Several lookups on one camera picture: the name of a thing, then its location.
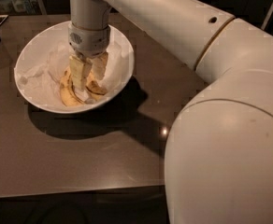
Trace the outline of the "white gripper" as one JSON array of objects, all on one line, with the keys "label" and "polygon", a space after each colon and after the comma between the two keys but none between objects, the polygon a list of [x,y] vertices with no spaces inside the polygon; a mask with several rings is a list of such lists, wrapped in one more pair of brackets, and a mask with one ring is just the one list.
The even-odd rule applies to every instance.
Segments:
[{"label": "white gripper", "polygon": [[108,53],[105,51],[109,45],[109,38],[109,26],[103,30],[85,30],[76,27],[73,23],[68,25],[69,44],[76,55],[79,58],[93,58],[92,63],[89,63],[75,55],[69,57],[71,77],[76,89],[80,91],[85,89],[91,69],[97,80],[104,78],[108,64]]}]

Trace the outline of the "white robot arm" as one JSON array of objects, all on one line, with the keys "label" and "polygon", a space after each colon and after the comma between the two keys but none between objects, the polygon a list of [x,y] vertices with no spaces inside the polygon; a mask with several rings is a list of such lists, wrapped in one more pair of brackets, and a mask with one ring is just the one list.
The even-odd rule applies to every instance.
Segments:
[{"label": "white robot arm", "polygon": [[103,1],[208,83],[167,137],[171,224],[273,224],[273,36],[197,0]]}]

